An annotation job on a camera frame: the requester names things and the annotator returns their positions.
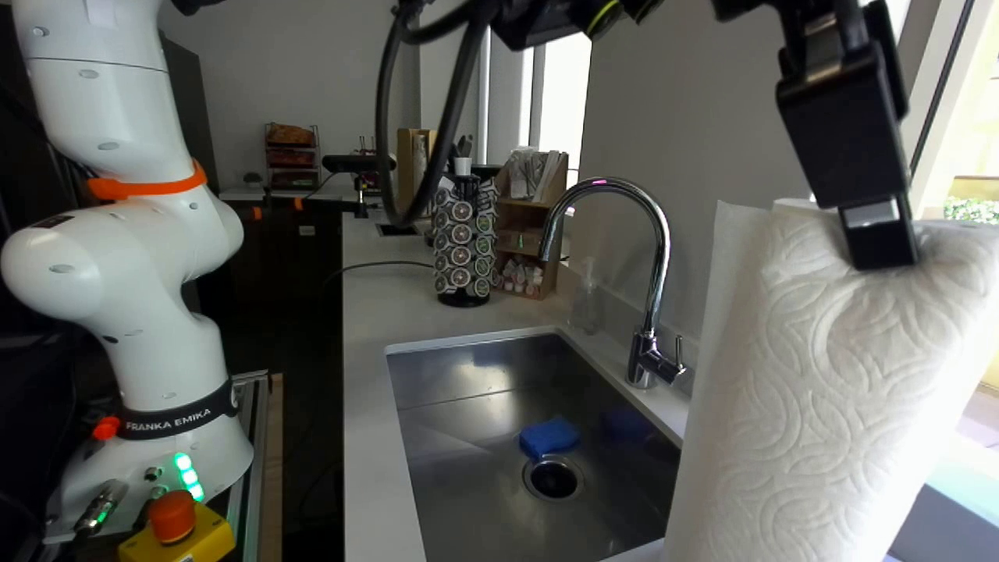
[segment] paper towel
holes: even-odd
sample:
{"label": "paper towel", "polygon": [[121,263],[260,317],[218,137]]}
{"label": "paper towel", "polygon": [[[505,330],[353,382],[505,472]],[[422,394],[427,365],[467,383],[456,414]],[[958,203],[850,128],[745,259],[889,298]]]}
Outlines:
{"label": "paper towel", "polygon": [[671,562],[882,562],[999,334],[999,231],[857,271],[835,215],[720,206]]}

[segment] white countertop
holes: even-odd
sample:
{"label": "white countertop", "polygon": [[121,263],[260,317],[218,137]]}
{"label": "white countertop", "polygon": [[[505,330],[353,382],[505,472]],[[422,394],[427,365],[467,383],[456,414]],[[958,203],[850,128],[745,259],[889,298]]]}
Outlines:
{"label": "white countertop", "polygon": [[[377,218],[343,215],[343,266],[380,259],[430,263],[424,237],[380,237]],[[467,337],[511,329],[559,329],[616,386],[675,440],[686,430],[686,403],[669,386],[621,383],[628,350],[610,334],[582,334],[565,320],[563,298],[492,292],[475,309],[436,304],[430,267],[377,266],[343,276],[343,535],[351,562],[419,562],[419,530],[405,445],[394,406],[388,346]]]}

